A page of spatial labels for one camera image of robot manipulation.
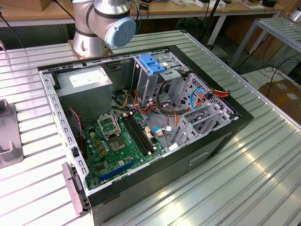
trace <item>green circuit board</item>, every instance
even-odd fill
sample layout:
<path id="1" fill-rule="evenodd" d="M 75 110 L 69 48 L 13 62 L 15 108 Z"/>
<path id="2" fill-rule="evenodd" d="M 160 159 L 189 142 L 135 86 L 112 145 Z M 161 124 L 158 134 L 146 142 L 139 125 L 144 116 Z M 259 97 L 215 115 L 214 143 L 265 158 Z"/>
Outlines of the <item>green circuit board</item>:
<path id="1" fill-rule="evenodd" d="M 139 113 L 134 114 L 133 119 L 143 126 L 147 126 L 143 117 Z M 105 140 L 98 123 L 83 129 L 83 134 L 86 138 L 85 145 L 87 145 L 87 158 L 85 159 L 85 162 L 89 168 L 89 174 L 86 177 L 89 190 L 95 189 L 100 185 L 123 175 L 127 171 L 135 169 L 166 153 L 157 137 L 155 138 L 155 142 L 147 138 L 155 147 L 155 151 L 151 155 L 143 156 L 126 126 L 122 122 L 121 117 L 117 118 L 117 123 L 121 130 L 120 135 L 112 136 L 108 140 Z M 107 129 L 105 127 L 106 125 L 103 124 L 102 126 L 104 131 L 112 129 Z M 126 166 L 127 164 L 132 164 L 129 169 L 124 170 L 106 180 L 100 181 L 101 176 L 107 175 L 108 173 L 117 170 L 122 166 Z"/>

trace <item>blue pcie slot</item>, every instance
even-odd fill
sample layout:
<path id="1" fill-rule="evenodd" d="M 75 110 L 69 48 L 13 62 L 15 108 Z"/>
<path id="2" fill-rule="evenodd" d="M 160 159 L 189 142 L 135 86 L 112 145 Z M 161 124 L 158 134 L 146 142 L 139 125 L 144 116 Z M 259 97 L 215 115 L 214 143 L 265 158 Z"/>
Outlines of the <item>blue pcie slot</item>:
<path id="1" fill-rule="evenodd" d="M 133 163 L 134 163 L 136 160 L 137 160 L 137 159 L 134 159 L 134 160 L 132 160 L 131 162 L 129 162 L 128 164 L 126 164 L 126 165 L 124 165 L 124 166 L 122 166 L 122 167 L 120 167 L 120 168 L 118 168 L 118 169 L 116 169 L 116 170 L 114 170 L 114 171 L 112 171 L 112 172 L 110 172 L 110 173 L 107 173 L 107 174 L 105 174 L 105 175 L 99 177 L 99 181 L 106 180 L 106 179 L 108 179 L 108 178 L 110 178 L 110 177 L 113 177 L 113 176 L 119 174 L 119 173 L 122 172 L 122 171 L 125 171 L 125 170 L 131 168 L 131 167 L 133 166 Z"/>

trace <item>open computer tower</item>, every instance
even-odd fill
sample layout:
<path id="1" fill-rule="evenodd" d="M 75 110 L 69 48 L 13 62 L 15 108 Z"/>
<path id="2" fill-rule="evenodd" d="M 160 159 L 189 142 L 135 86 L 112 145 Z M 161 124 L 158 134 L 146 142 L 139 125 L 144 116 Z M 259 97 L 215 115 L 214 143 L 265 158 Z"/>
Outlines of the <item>open computer tower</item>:
<path id="1" fill-rule="evenodd" d="M 218 154 L 253 119 L 176 46 L 38 71 L 74 208 L 95 225 Z"/>

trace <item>metal workbench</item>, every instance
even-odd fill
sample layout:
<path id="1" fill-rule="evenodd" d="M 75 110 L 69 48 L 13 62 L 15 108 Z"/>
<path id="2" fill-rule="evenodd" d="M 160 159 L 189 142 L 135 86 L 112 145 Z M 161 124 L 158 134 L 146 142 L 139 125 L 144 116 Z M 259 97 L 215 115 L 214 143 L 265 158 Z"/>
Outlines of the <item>metal workbench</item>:
<path id="1" fill-rule="evenodd" d="M 176 44 L 254 117 L 216 157 L 105 225 L 292 225 L 301 221 L 300 126 L 181 31 L 135 36 L 115 53 Z M 74 60 L 68 44 L 0 52 L 0 97 L 15 103 L 25 159 L 0 169 L 0 225 L 92 225 L 76 218 L 66 159 L 36 67 Z"/>
<path id="2" fill-rule="evenodd" d="M 260 27 L 263 29 L 263 32 L 260 38 L 256 41 L 254 46 L 252 47 L 252 51 L 256 50 L 258 45 L 261 43 L 263 38 L 266 36 L 267 33 L 273 35 L 275 38 L 281 40 L 289 48 L 286 49 L 283 57 L 288 53 L 290 48 L 301 52 L 301 24 L 296 24 L 293 21 L 287 18 L 267 18 L 267 19 L 256 19 L 252 26 L 250 27 L 248 33 L 244 37 L 243 41 L 239 45 L 238 49 L 236 50 L 230 67 L 233 68 L 237 60 L 239 59 L 242 51 L 244 51 L 248 41 L 252 37 L 253 33 Z"/>

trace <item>gray plastic holder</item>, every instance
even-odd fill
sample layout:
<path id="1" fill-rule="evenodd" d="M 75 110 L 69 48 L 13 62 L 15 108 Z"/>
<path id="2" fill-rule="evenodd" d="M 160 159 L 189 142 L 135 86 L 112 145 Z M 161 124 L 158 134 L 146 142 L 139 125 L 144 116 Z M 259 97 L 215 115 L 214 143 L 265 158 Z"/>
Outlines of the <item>gray plastic holder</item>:
<path id="1" fill-rule="evenodd" d="M 0 100 L 0 169 L 23 158 L 16 107 L 5 99 Z"/>

